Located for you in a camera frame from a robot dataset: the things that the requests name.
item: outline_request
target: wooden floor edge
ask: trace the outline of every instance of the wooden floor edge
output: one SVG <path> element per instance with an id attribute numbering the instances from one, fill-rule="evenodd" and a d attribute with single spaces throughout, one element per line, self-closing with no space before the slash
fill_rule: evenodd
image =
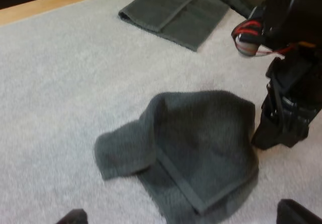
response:
<path id="1" fill-rule="evenodd" d="M 0 10 L 0 26 L 83 0 L 35 0 Z"/>

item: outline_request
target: wooden baseboard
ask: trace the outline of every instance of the wooden baseboard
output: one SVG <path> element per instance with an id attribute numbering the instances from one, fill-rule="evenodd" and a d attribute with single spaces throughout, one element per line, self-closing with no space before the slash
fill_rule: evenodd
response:
<path id="1" fill-rule="evenodd" d="M 32 15 L 74 4 L 83 0 L 35 0 L 0 10 L 0 25 L 12 23 Z"/>

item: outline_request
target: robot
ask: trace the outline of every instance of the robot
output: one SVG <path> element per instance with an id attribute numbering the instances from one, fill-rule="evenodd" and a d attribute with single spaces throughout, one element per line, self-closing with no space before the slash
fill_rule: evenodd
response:
<path id="1" fill-rule="evenodd" d="M 231 36 L 247 57 L 280 54 L 266 72 L 268 93 L 252 144 L 266 150 L 307 138 L 322 108 L 322 0 L 265 0 Z"/>

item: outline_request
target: gray towel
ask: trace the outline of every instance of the gray towel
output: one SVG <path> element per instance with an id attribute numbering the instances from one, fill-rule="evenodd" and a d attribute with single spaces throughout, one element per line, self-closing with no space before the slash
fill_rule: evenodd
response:
<path id="1" fill-rule="evenodd" d="M 119 16 L 125 22 L 197 51 L 229 7 L 245 17 L 252 10 L 240 0 L 135 0 Z"/>
<path id="2" fill-rule="evenodd" d="M 253 103 L 225 91 L 161 93 L 95 144 L 105 180 L 139 173 L 168 223 L 216 223 L 256 183 Z"/>

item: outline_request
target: carpet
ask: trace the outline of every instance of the carpet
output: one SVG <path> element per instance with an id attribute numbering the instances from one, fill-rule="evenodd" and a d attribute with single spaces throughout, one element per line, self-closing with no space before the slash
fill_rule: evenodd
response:
<path id="1" fill-rule="evenodd" d="M 87 0 L 0 27 L 0 223 L 55 223 L 83 208 L 91 224 L 165 224 L 135 177 L 104 182 L 97 136 L 137 119 L 163 91 L 231 91 L 256 105 L 274 56 L 241 57 L 233 10 L 192 52 L 121 21 L 133 0 Z M 259 151 L 259 182 L 224 224 L 276 222 L 292 198 L 322 216 L 322 116 L 309 138 Z"/>

